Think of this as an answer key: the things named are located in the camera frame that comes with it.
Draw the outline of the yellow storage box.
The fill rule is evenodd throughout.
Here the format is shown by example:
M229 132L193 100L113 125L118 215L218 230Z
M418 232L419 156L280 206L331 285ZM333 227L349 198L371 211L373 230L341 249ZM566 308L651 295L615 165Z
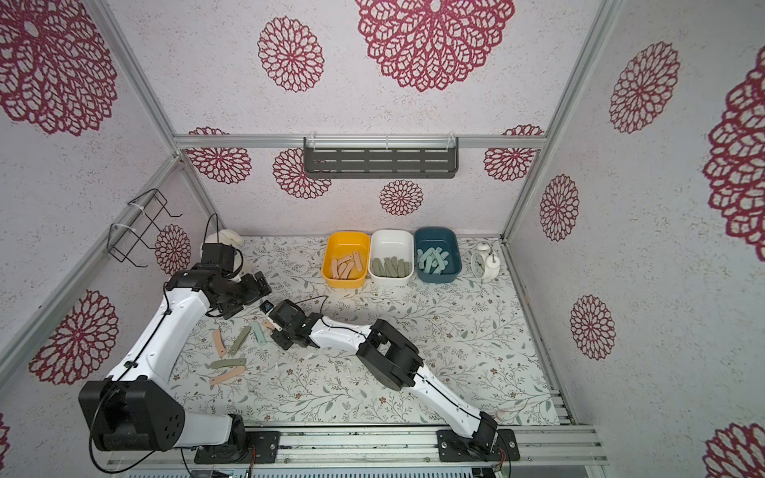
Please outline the yellow storage box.
M331 288L360 289L368 274L371 237L358 231L332 234L325 250L322 276Z

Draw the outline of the white storage box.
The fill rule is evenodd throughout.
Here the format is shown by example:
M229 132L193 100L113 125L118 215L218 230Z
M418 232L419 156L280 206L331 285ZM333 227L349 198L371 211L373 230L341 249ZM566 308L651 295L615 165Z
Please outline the white storage box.
M412 274L400 277L378 277L372 270L372 262L375 258L398 257L398 260L412 262ZM371 236L371 251L369 258L369 276L372 282L384 287L406 286L414 278L414 235L400 229L381 229Z

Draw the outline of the dark teal storage box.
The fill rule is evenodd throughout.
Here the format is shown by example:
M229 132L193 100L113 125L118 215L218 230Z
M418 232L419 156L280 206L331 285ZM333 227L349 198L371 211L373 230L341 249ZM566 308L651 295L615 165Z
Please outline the dark teal storage box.
M462 270L457 238L445 227L424 227L414 235L416 273L424 283L453 282Z

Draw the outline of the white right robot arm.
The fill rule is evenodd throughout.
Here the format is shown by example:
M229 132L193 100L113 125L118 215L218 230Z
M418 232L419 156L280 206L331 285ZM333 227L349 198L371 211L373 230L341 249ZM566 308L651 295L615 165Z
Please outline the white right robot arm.
M276 305L266 301L260 310L273 327L271 338L281 349L300 346L352 353L383 386L408 392L435 411L471 457L487 458L496 450L496 420L439 380L418 347L389 322L344 324L323 314L306 314L290 300Z

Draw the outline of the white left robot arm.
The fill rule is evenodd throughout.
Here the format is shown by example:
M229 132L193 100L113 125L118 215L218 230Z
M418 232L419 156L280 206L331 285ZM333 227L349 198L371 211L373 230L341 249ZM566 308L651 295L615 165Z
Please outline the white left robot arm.
M163 284L161 304L127 356L79 393L89 446L156 452L233 442L242 429L234 417L186 410L171 395L169 381L200 320L230 319L270 294L264 276L244 273L243 265L239 249L206 243L198 263Z

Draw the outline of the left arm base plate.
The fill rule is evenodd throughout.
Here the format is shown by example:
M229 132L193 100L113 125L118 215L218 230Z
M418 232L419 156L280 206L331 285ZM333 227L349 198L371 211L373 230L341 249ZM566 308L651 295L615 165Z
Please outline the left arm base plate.
M235 433L229 442L205 445L197 449L194 464L273 464L279 450L278 431L245 431Z

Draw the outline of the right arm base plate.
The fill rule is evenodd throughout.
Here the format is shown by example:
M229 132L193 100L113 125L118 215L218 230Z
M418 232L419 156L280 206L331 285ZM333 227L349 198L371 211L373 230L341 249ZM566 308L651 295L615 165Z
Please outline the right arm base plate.
M517 462L521 458L514 432L500 429L492 438L464 438L450 429L436 432L438 457L441 462Z

